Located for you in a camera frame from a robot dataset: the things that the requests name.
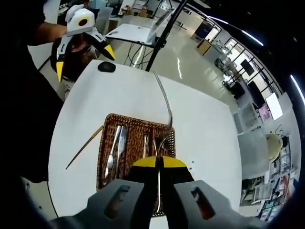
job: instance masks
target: white floor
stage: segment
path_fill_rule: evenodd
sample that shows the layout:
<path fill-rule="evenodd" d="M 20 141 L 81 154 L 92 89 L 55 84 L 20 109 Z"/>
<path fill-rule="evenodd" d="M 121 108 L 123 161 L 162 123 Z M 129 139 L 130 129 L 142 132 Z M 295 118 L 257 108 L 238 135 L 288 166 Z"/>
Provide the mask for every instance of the white floor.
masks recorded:
<path fill-rule="evenodd" d="M 132 22 L 140 25 L 151 25 L 147 18 L 132 16 Z M 196 42 L 190 39 L 188 31 L 174 26 L 167 38 L 166 46 L 161 49 L 155 59 L 151 71 L 156 71 L 159 75 L 183 83 L 196 90 L 202 91 L 230 106 L 231 111 L 237 109 L 237 104 L 232 95 L 223 87 L 223 74 L 215 67 L 214 63 L 206 61 L 196 51 Z M 130 47 L 127 42 L 115 42 L 114 44 L 116 63 L 124 64 Z M 130 52 L 130 57 L 139 48 L 135 45 Z M 140 63 L 144 55 L 144 48 L 140 49 L 134 57 L 134 61 Z M 58 83 L 56 73 L 52 70 L 50 63 L 47 63 L 41 70 L 48 79 L 52 87 L 64 99 L 65 86 Z M 32 196 L 35 205 L 47 219 L 56 217 L 52 207 L 48 187 L 46 182 L 32 184 L 29 182 L 29 194 Z"/>

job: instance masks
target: wooden stick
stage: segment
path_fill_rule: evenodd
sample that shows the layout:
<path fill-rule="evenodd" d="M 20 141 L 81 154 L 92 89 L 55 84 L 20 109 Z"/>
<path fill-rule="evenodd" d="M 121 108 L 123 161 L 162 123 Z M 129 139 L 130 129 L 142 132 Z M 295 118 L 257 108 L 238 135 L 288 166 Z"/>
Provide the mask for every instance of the wooden stick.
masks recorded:
<path fill-rule="evenodd" d="M 77 152 L 77 154 L 73 157 L 73 159 L 70 161 L 70 163 L 67 165 L 66 169 L 69 168 L 69 166 L 72 164 L 72 162 L 78 157 L 78 155 L 83 151 L 83 149 L 96 137 L 96 135 L 104 128 L 104 126 L 101 126 L 97 129 L 97 131 L 94 132 L 94 134 L 88 139 L 88 141 L 82 146 L 82 148 Z"/>

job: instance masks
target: round table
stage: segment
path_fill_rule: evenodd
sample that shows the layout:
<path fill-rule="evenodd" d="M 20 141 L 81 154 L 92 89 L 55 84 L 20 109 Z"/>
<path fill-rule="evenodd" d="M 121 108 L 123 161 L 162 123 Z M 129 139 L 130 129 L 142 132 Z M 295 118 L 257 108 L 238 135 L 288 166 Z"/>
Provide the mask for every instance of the round table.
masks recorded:
<path fill-rule="evenodd" d="M 84 209 L 96 192 L 99 133 L 66 170 L 66 166 L 110 113 L 167 124 L 166 103 L 152 73 L 116 64 L 101 73 L 91 61 L 58 117 L 51 143 L 49 186 L 58 216 Z M 173 112 L 176 157 L 195 180 L 226 196 L 238 211 L 242 167 L 237 130 L 229 107 L 193 88 L 160 76 Z M 167 228 L 166 217 L 151 228 Z"/>

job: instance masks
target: black computer mouse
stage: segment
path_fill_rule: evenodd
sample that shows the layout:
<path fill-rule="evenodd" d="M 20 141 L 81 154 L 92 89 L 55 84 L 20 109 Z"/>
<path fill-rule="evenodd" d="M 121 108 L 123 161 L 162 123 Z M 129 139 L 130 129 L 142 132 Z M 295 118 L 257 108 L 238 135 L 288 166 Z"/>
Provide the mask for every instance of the black computer mouse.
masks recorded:
<path fill-rule="evenodd" d="M 107 72 L 107 73 L 114 72 L 115 68 L 116 68 L 115 64 L 110 63 L 108 61 L 104 61 L 104 62 L 100 63 L 99 66 L 97 66 L 97 69 L 100 72 Z"/>

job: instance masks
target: ceiling light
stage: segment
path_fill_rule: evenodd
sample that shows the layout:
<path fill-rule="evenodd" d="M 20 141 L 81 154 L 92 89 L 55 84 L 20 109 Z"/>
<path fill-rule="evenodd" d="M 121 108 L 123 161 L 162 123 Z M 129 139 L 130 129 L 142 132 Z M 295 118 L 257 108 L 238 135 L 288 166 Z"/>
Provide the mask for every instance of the ceiling light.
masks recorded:
<path fill-rule="evenodd" d="M 248 34 L 246 31 L 243 31 L 242 30 L 242 32 L 244 33 L 244 34 L 246 34 L 248 37 L 250 37 L 250 38 L 252 38 L 253 40 L 255 40 L 257 43 L 259 43 L 260 45 L 262 45 L 262 46 L 264 46 L 264 44 L 263 43 L 261 43 L 259 40 L 257 40 L 254 36 L 252 36 L 251 34 Z"/>
<path fill-rule="evenodd" d="M 269 107 L 273 120 L 276 120 L 283 115 L 281 105 L 278 102 L 278 99 L 277 99 L 275 93 L 272 93 L 271 96 L 266 98 L 266 102 L 268 104 L 268 107 Z"/>
<path fill-rule="evenodd" d="M 294 82 L 295 87 L 297 88 L 298 92 L 300 93 L 300 96 L 301 96 L 301 98 L 303 100 L 303 103 L 304 103 L 304 106 L 305 106 L 305 98 L 304 98 L 304 95 L 303 95 L 303 93 L 301 91 L 300 86 L 297 84 L 297 81 L 295 80 L 293 75 L 290 75 L 290 78 L 292 79 L 292 82 Z"/>
<path fill-rule="evenodd" d="M 221 19 L 219 19 L 219 18 L 215 18 L 215 17 L 211 17 L 211 16 L 208 16 L 209 18 L 212 18 L 212 19 L 214 19 L 214 20 L 217 20 L 217 21 L 221 21 L 222 23 L 224 23 L 224 24 L 228 24 L 226 21 L 223 21 L 223 20 L 221 20 Z"/>

